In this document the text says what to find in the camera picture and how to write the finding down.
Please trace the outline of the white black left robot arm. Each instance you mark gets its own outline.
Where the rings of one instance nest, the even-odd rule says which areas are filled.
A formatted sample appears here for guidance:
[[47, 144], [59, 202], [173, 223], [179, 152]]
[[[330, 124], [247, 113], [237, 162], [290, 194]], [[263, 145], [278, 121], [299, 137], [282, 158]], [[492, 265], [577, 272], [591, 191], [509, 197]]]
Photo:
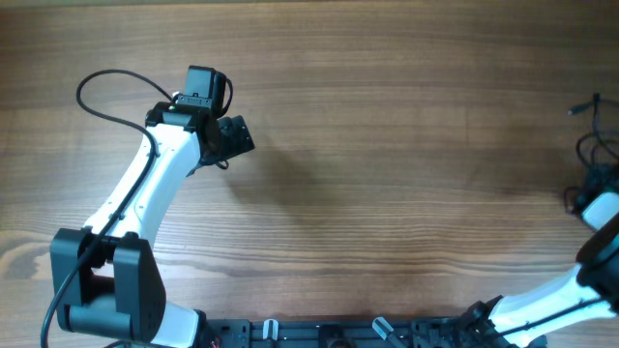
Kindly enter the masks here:
[[176, 192], [197, 169], [225, 170], [254, 148], [240, 116], [228, 117], [231, 80], [190, 66], [183, 92], [166, 95], [146, 114], [140, 148], [99, 210], [79, 229], [61, 228], [50, 245], [54, 297], [40, 344], [56, 321], [70, 333], [112, 339], [123, 347], [220, 347], [201, 310], [166, 298], [153, 246]]

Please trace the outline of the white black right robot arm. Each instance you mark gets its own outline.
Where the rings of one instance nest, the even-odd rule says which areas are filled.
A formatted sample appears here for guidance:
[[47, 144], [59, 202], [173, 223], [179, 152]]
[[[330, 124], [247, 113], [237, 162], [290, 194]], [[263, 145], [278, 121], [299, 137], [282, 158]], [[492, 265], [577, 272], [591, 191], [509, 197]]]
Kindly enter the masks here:
[[544, 336], [618, 316], [618, 166], [594, 164], [564, 190], [568, 213], [593, 235], [565, 274], [519, 295], [471, 305], [453, 329], [457, 347], [543, 347]]

